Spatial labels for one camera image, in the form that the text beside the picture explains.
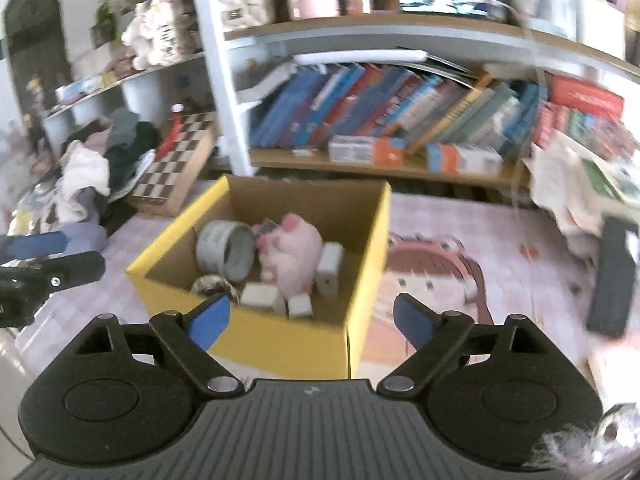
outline chessboard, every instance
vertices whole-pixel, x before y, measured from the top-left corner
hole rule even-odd
[[[217,138],[215,112],[185,116],[172,150],[145,171],[130,203],[140,211],[176,216]]]

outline brown cartoon hair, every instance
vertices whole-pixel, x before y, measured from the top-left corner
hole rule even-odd
[[[478,293],[467,304],[478,308],[478,322],[493,324],[486,305],[484,275],[478,262],[464,254],[465,248],[453,237],[401,238],[389,236],[386,268],[395,272],[425,272],[432,276],[454,276],[460,280],[470,276],[476,282]]]

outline pink pig toy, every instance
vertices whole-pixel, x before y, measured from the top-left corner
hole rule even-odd
[[[322,252],[318,230],[300,216],[288,213],[281,225],[257,241],[260,279],[278,287],[283,297],[311,294]]]

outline white handbag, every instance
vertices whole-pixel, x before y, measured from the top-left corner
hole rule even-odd
[[[271,0],[218,0],[224,32],[273,22]]]

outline black cable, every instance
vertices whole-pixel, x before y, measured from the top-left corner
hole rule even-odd
[[[20,453],[23,457],[25,457],[27,460],[33,460],[32,456],[29,456],[27,453],[25,453],[20,446],[18,446],[14,440],[9,436],[9,434],[4,430],[4,428],[2,427],[2,424],[0,424],[0,434],[2,434],[2,436],[5,437],[5,439],[7,440],[7,442],[9,444],[11,444],[11,446],[18,452]]]

